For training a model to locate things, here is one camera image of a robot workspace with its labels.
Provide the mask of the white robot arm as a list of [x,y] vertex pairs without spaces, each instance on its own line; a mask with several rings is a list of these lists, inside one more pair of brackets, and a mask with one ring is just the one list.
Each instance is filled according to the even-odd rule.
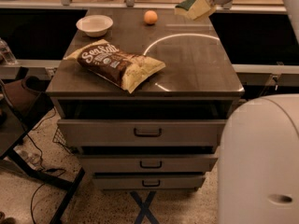
[[299,95],[250,100],[227,120],[218,224],[299,224]]

